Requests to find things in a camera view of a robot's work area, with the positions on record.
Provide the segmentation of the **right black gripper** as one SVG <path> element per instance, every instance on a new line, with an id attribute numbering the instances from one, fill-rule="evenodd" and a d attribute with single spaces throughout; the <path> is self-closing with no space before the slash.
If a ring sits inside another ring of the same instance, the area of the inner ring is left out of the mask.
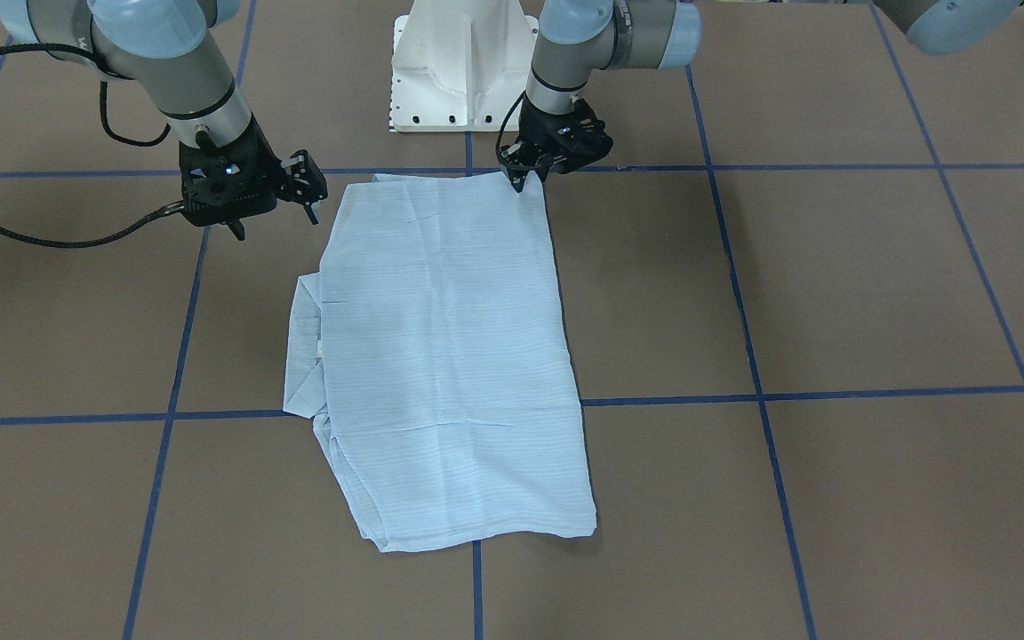
<path id="1" fill-rule="evenodd" d="M 279 199 L 301 206 L 310 224 L 318 224 L 316 206 L 329 195 L 324 172 L 309 151 L 297 150 L 281 163 L 255 120 L 239 138 L 216 150 L 180 143 L 179 167 L 183 218 L 190 223 L 227 223 L 238 242 L 245 240 L 240 219 L 276 208 L 278 188 Z"/>

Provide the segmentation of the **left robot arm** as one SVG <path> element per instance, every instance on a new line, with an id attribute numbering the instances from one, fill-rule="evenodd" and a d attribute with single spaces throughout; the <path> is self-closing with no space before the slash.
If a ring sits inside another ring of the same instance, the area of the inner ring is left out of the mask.
<path id="1" fill-rule="evenodd" d="M 931 56 L 979 44 L 1017 11 L 1016 1 L 876 1 L 908 42 Z M 517 136 L 494 153 L 509 186 L 545 181 L 602 161 L 613 150 L 606 124 L 586 101 L 595 70 L 686 68 L 700 48 L 700 9 L 691 1 L 548 1 L 538 18 L 525 88 L 508 111 Z"/>

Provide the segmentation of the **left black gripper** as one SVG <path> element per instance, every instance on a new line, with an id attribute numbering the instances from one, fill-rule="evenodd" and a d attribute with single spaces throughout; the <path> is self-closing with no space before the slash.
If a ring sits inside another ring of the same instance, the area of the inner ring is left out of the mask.
<path id="1" fill-rule="evenodd" d="M 551 173 L 568 174 L 564 166 L 565 134 L 570 131 L 572 112 L 561 115 L 544 112 L 525 96 L 517 97 L 513 109 L 520 112 L 516 141 L 511 145 L 496 143 L 497 162 L 509 186 L 520 194 L 527 185 L 529 173 L 541 179 Z"/>

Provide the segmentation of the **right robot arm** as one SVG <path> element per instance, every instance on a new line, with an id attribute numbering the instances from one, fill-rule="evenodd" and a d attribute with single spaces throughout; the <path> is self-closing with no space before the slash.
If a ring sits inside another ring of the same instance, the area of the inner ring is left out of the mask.
<path id="1" fill-rule="evenodd" d="M 43 52 L 74 60 L 99 77 L 99 117 L 106 121 L 108 85 L 142 86 L 179 142 L 181 197 L 115 234 L 77 242 L 80 250 L 110 244 L 167 216 L 191 226 L 222 224 L 244 240 L 244 220 L 282 202 L 302 207 L 310 223 L 328 197 L 306 150 L 282 159 L 245 101 L 212 29 L 239 11 L 236 1 L 0 1 L 0 23 L 13 44 L 0 58 Z"/>

